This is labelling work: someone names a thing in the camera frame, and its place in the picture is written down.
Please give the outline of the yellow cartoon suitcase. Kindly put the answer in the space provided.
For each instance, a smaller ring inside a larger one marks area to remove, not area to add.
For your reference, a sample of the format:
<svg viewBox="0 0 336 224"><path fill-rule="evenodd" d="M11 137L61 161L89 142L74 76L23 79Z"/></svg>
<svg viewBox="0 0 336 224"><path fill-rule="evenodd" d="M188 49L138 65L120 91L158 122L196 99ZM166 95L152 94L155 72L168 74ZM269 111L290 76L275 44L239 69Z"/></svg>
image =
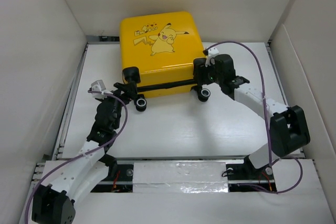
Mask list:
<svg viewBox="0 0 336 224"><path fill-rule="evenodd" d="M120 23L122 78L135 91L133 102L145 111L148 98L200 90L194 60L205 61L203 44L188 12L125 18Z"/></svg>

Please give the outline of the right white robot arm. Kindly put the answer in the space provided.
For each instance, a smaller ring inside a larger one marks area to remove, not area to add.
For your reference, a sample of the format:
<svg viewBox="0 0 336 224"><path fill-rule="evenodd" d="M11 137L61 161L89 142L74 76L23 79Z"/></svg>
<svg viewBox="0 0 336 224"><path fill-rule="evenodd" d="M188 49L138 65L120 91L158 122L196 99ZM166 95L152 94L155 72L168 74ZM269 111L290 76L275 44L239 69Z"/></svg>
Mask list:
<svg viewBox="0 0 336 224"><path fill-rule="evenodd" d="M236 74L230 55L217 55L211 60L195 59L193 77L200 87L218 84L223 94L248 107L265 121L267 143L244 158L240 170L246 177L257 177L275 160L310 143L304 110L298 105L287 106L266 98L249 80Z"/></svg>

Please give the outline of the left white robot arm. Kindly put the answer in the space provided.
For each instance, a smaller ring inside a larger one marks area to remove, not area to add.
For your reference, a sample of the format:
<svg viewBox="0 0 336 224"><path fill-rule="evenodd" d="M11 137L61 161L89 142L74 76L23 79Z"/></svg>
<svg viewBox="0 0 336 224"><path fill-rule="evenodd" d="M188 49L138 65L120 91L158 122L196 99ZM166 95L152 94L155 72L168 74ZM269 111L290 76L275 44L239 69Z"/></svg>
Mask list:
<svg viewBox="0 0 336 224"><path fill-rule="evenodd" d="M108 155L109 148L124 130L121 111L137 98L135 82L115 83L116 90L108 91L102 80L92 83L89 93L100 101L94 124L77 156L48 172L41 180L60 170L60 175L44 186L38 182L28 200L25 223L72 223L76 206L103 179L117 175L117 160Z"/></svg>

